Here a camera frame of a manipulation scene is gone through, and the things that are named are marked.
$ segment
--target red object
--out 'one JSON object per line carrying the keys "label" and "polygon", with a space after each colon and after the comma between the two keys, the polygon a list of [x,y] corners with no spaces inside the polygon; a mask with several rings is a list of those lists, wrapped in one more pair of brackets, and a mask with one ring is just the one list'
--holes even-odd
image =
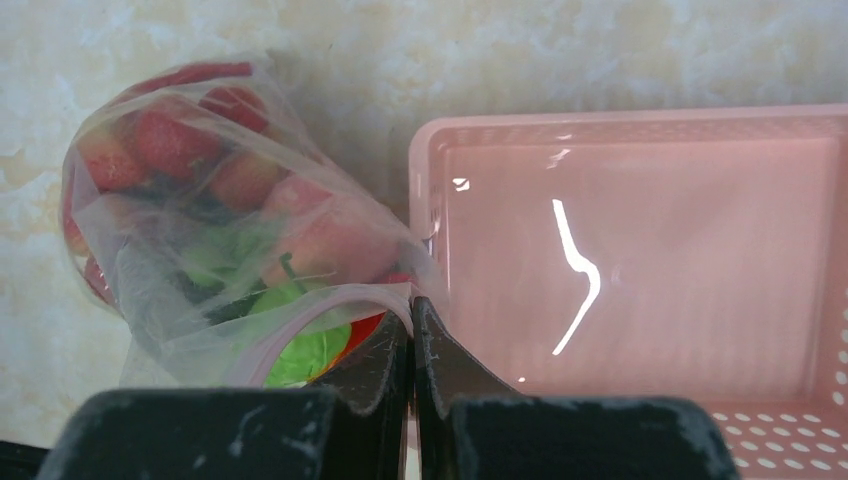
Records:
{"label": "red object", "polygon": [[336,360],[340,358],[344,358],[345,355],[350,353],[354,348],[358,347],[360,343],[364,342],[366,338],[368,338],[374,330],[377,329],[377,325],[380,324],[380,320],[383,319],[383,313],[374,315],[373,317],[368,317],[350,324],[350,338],[347,341],[347,345],[345,349],[342,350],[342,353],[336,356]]}
{"label": "red object", "polygon": [[106,128],[86,132],[77,140],[76,147],[101,192],[129,188],[149,178],[147,167],[133,158]]}
{"label": "red object", "polygon": [[265,202],[282,169],[273,160],[244,152],[228,158],[209,182],[209,190],[232,210],[247,212]]}
{"label": "red object", "polygon": [[152,168],[180,180],[191,180],[195,167],[217,159],[223,148],[220,137],[188,125],[208,115],[179,95],[153,102],[138,117],[135,148]]}
{"label": "red object", "polygon": [[174,73],[137,83],[130,87],[128,91],[141,95],[174,85],[187,85],[223,77],[249,77],[252,74],[253,67],[250,62],[194,63],[186,65]]}
{"label": "red object", "polygon": [[200,106],[257,133],[268,126],[262,99],[244,87],[213,88],[200,100]]}
{"label": "red object", "polygon": [[[412,277],[406,273],[390,273],[383,277],[380,281],[376,283],[405,283],[412,282]],[[342,350],[336,360],[343,358],[345,355],[350,353],[354,348],[358,347],[360,343],[364,342],[366,338],[368,338],[374,330],[377,329],[377,325],[380,324],[380,321],[383,319],[384,313],[380,313],[374,315],[373,317],[368,317],[350,324],[350,338],[347,341],[347,345],[345,349]]]}

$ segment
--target white marble countertop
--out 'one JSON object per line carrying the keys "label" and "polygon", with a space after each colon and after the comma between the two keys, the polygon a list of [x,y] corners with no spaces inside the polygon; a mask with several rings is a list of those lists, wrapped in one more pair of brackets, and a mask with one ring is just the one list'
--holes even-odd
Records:
{"label": "white marble countertop", "polygon": [[403,205],[406,149],[448,115],[848,101],[842,0],[8,0],[0,9],[0,439],[50,446],[116,385],[122,320],[63,263],[80,122],[174,64],[271,49],[316,140]]}

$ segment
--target artificial fruit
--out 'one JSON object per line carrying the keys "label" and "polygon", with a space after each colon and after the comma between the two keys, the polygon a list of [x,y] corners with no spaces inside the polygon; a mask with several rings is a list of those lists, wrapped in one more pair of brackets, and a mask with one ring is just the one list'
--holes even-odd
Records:
{"label": "artificial fruit", "polygon": [[216,160],[223,140],[193,125],[211,116],[180,95],[163,96],[142,110],[135,124],[134,143],[151,168],[179,180],[195,179],[206,162]]}

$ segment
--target marble surface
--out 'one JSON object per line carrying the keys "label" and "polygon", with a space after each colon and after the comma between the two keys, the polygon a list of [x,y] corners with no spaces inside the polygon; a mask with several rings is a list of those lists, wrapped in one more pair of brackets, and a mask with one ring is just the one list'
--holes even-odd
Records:
{"label": "marble surface", "polygon": [[848,101],[843,0],[4,0],[0,439],[50,446],[116,385],[122,320],[64,262],[80,122],[171,65],[270,49],[316,140],[402,211],[406,149],[446,115]]}

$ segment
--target basket hole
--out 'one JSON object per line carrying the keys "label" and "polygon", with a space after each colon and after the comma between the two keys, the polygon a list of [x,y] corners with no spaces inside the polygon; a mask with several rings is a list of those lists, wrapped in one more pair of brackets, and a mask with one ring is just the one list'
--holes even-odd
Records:
{"label": "basket hole", "polygon": [[822,462],[821,460],[811,460],[810,464],[819,470],[830,470],[830,465]]}

